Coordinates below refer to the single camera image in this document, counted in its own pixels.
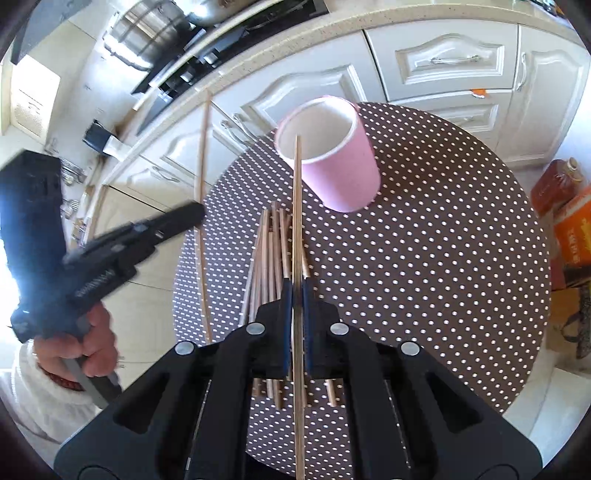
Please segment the person's left hand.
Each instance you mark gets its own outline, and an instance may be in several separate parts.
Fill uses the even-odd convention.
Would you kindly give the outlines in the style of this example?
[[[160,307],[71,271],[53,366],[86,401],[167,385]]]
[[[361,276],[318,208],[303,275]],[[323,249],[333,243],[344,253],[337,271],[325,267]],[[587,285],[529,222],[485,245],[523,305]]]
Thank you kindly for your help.
[[[36,337],[33,351],[37,364],[52,380],[70,387],[77,383],[64,361],[84,357],[82,371],[87,377],[105,377],[115,371],[118,362],[116,337],[110,327],[110,313],[96,304],[86,315],[90,329],[79,341],[69,334],[43,339]]]

